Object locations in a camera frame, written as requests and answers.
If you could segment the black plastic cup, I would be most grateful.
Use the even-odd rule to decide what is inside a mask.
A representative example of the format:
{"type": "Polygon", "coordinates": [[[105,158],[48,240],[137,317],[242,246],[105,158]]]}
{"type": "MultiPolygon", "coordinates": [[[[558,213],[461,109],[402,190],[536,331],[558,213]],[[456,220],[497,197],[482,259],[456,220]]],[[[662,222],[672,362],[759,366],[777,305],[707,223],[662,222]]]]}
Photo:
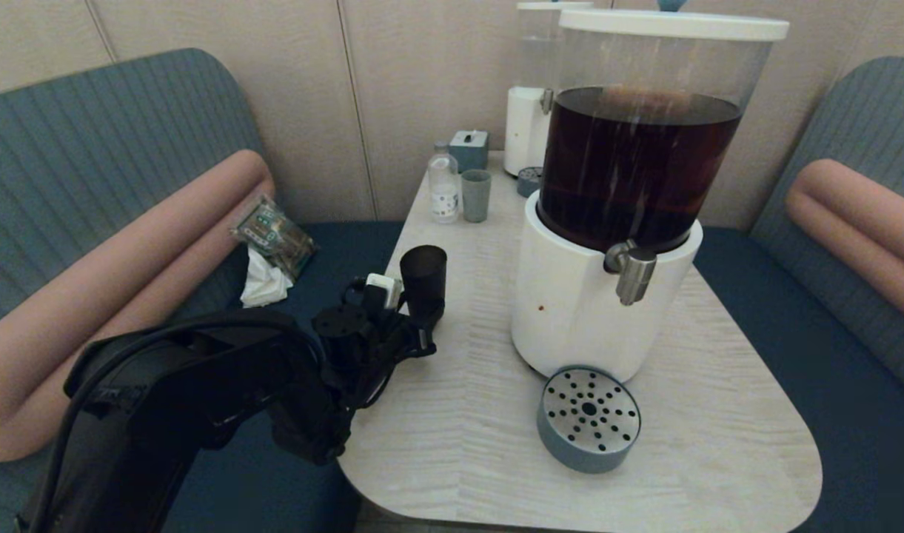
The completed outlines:
{"type": "Polygon", "coordinates": [[[446,294],[448,256],[435,245],[409,249],[400,260],[404,299],[411,317],[411,301],[444,299],[446,294]]]}

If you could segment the steel dispenser tap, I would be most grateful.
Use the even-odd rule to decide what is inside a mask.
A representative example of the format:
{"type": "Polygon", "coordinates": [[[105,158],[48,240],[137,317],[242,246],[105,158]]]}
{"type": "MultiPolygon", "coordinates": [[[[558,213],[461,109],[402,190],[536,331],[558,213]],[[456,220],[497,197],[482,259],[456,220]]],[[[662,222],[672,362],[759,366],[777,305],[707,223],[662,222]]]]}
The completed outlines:
{"type": "Polygon", "coordinates": [[[615,244],[605,253],[603,268],[618,276],[615,293],[622,306],[632,306],[641,301],[654,276],[657,254],[641,247],[630,239],[615,244]]]}

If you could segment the grey-blue plastic cup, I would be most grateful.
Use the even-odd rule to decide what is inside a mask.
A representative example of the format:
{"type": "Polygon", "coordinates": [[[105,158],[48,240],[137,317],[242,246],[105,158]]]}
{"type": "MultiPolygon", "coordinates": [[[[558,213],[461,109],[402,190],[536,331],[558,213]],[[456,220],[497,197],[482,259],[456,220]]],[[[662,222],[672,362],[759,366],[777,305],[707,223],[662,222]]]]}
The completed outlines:
{"type": "Polygon", "coordinates": [[[461,173],[463,218],[469,223],[481,223],[488,219],[492,175],[474,169],[461,173]]]}

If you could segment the clear plastic bottle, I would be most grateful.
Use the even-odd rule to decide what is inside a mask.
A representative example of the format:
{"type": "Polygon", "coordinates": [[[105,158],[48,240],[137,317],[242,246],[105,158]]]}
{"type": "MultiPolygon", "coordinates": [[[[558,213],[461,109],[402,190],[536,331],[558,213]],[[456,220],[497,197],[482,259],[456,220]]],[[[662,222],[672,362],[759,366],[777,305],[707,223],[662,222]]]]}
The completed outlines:
{"type": "Polygon", "coordinates": [[[461,210],[458,162],[449,152],[448,142],[437,141],[427,168],[430,212],[439,224],[456,222],[461,210]]]}

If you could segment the white crumpled tissue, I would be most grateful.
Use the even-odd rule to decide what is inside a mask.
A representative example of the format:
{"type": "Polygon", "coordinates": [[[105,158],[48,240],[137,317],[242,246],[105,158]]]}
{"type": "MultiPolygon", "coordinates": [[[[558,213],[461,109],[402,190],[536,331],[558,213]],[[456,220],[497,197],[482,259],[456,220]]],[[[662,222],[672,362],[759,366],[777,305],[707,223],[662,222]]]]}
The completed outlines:
{"type": "Polygon", "coordinates": [[[278,303],[288,297],[292,280],[275,261],[255,247],[247,247],[248,267],[241,293],[243,308],[259,308],[278,303]]]}

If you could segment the large tea beverage dispenser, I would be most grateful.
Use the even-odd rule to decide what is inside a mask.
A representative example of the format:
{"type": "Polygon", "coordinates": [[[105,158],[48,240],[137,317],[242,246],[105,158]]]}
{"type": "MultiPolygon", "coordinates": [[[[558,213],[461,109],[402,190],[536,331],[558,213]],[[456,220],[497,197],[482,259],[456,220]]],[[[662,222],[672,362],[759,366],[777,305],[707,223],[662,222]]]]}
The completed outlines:
{"type": "Polygon", "coordinates": [[[540,189],[527,199],[512,341],[549,377],[567,366],[637,374],[701,247],[698,221],[772,48],[564,30],[540,189]],[[634,240],[657,254],[622,306],[603,261],[634,240]]]}

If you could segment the green snack packet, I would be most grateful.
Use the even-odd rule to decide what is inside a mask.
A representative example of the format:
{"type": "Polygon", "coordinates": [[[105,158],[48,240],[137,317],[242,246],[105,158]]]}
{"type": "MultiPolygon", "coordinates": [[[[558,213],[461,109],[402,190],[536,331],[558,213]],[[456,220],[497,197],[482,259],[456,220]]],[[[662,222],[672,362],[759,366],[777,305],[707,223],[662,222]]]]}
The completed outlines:
{"type": "Polygon", "coordinates": [[[230,233],[293,283],[319,250],[312,236],[290,220],[268,195],[249,202],[230,227],[230,233]]]}

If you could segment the blue-grey tissue box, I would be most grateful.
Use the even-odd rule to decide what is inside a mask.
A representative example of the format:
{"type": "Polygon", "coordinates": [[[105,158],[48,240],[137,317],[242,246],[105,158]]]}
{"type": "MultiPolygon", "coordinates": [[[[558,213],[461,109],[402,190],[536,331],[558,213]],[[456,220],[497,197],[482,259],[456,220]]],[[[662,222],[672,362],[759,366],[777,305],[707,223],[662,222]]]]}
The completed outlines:
{"type": "Polygon", "coordinates": [[[458,165],[458,172],[485,170],[488,168],[489,132],[485,130],[459,130],[449,142],[449,154],[458,165]]]}

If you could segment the large blue perforated drip tray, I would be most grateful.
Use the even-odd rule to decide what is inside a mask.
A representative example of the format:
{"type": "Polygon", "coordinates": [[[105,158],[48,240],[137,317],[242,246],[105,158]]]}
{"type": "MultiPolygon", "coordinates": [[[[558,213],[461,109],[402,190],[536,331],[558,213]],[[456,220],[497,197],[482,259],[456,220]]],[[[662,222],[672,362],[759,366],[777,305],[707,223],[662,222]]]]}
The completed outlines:
{"type": "Polygon", "coordinates": [[[620,468],[642,416],[624,385],[587,366],[567,366],[543,385],[536,425],[544,448],[566,468],[603,475],[620,468]]]}

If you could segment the small empty beverage dispenser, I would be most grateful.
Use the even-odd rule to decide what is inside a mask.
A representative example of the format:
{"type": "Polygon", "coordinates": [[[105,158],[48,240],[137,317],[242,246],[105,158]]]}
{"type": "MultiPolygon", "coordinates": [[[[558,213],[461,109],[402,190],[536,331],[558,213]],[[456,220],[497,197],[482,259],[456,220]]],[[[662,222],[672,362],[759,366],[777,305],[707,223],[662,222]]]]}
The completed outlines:
{"type": "Polygon", "coordinates": [[[518,44],[508,91],[503,168],[518,175],[543,166],[563,35],[563,11],[518,11],[518,44]]]}

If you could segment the pink cylindrical bolster cushion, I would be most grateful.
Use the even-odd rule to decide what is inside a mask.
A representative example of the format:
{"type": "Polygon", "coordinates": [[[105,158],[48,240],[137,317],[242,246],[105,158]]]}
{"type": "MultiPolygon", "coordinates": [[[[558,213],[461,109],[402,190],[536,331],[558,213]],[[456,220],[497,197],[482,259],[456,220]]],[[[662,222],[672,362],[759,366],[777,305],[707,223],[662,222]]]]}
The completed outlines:
{"type": "Polygon", "coordinates": [[[235,249],[229,226],[275,192],[265,159],[228,156],[76,261],[0,320],[0,463],[40,451],[90,342],[163,323],[235,249]]]}
{"type": "Polygon", "coordinates": [[[904,315],[904,196],[833,159],[800,170],[788,217],[904,315]]]}

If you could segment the teal upholstered booth sofa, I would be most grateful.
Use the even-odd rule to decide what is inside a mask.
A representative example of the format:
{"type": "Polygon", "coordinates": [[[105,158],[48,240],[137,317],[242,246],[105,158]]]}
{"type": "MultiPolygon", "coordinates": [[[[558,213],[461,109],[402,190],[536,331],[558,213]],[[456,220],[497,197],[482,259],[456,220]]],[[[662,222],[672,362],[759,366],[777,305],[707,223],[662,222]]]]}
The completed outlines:
{"type": "MultiPolygon", "coordinates": [[[[229,155],[264,154],[238,82],[175,50],[0,94],[0,318],[229,155]]],[[[165,533],[352,533],[337,463],[283,451],[266,414],[201,452],[165,533]]]]}
{"type": "Polygon", "coordinates": [[[820,452],[817,505],[791,533],[904,533],[904,314],[787,215],[798,173],[821,159],[904,197],[904,57],[838,81],[753,229],[706,227],[695,266],[820,452]]]}

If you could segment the white dispenser lid blue knob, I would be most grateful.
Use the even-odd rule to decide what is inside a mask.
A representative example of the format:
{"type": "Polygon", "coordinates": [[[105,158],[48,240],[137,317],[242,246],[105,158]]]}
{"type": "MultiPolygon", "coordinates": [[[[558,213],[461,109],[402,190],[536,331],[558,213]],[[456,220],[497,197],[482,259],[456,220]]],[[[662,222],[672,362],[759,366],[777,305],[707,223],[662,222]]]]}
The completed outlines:
{"type": "Polygon", "coordinates": [[[672,39],[716,41],[781,41],[786,39],[790,21],[650,10],[564,10],[559,26],[567,30],[672,39]]]}

